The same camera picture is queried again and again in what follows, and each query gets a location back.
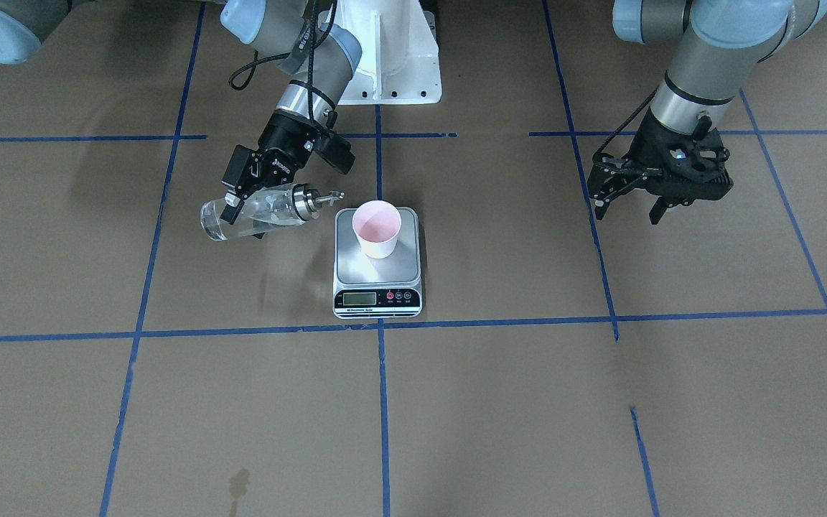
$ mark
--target light blue joint cap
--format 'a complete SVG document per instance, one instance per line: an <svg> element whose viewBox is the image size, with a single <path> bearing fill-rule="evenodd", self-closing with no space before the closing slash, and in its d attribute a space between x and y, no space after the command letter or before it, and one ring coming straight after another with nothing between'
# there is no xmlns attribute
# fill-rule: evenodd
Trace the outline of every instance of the light blue joint cap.
<svg viewBox="0 0 827 517"><path fill-rule="evenodd" d="M747 49L777 34L791 6L793 0L698 0L691 27L715 47Z"/></svg>
<svg viewBox="0 0 827 517"><path fill-rule="evenodd" d="M350 62L350 66L353 67L355 73L355 68L359 66L359 60L362 59L362 45L359 44L359 40L355 39L352 32L337 24L334 24L331 28L330 38L334 38L334 41L344 50L347 61Z"/></svg>
<svg viewBox="0 0 827 517"><path fill-rule="evenodd" d="M250 45L257 39L263 14L266 13L266 0L229 0L225 4L219 21L240 42Z"/></svg>
<svg viewBox="0 0 827 517"><path fill-rule="evenodd" d="M615 0L611 25L625 42L643 43L643 0Z"/></svg>
<svg viewBox="0 0 827 517"><path fill-rule="evenodd" d="M827 14L827 0L818 0L818 12L816 12L816 17L813 20L813 25L810 25L806 32L809 32L813 29L814 26L818 25L818 23L825 17Z"/></svg>

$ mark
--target stain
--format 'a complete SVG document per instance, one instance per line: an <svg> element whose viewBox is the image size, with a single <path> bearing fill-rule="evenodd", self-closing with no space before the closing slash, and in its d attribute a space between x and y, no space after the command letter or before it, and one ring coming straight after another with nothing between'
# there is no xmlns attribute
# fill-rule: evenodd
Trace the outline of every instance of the stain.
<svg viewBox="0 0 827 517"><path fill-rule="evenodd" d="M250 472L246 469L240 469L238 474L229 479L229 495L232 496L232 508L229 508L229 517L238 516L238 499L247 493L248 479L251 477Z"/></svg>

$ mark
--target scale display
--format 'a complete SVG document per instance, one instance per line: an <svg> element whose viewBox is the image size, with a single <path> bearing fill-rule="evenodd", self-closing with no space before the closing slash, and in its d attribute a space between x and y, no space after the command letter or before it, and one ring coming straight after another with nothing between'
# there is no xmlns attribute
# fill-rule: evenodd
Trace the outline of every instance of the scale display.
<svg viewBox="0 0 827 517"><path fill-rule="evenodd" d="M401 213L401 234L386 258L368 258L353 233L355 209L335 220L334 314L340 318L414 317L423 310L419 222L409 208Z"/></svg>

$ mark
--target white cup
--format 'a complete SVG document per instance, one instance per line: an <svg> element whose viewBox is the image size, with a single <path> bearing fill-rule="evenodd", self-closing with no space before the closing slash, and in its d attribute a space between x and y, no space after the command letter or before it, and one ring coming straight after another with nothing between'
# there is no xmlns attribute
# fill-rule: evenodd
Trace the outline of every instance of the white cup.
<svg viewBox="0 0 827 517"><path fill-rule="evenodd" d="M353 233L372 259L391 255L401 233L401 213L389 202L365 202L353 213Z"/></svg>

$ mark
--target metal weighing plate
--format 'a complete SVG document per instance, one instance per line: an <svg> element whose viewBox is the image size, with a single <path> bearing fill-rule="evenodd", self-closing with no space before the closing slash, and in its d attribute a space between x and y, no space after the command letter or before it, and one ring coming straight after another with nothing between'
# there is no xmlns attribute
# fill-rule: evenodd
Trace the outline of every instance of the metal weighing plate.
<svg viewBox="0 0 827 517"><path fill-rule="evenodd" d="M355 208L335 219L334 314L341 318L414 317L423 308L420 230L416 213L399 207L401 234L386 258L368 258L353 233ZM355 303L344 295L357 297Z"/></svg>

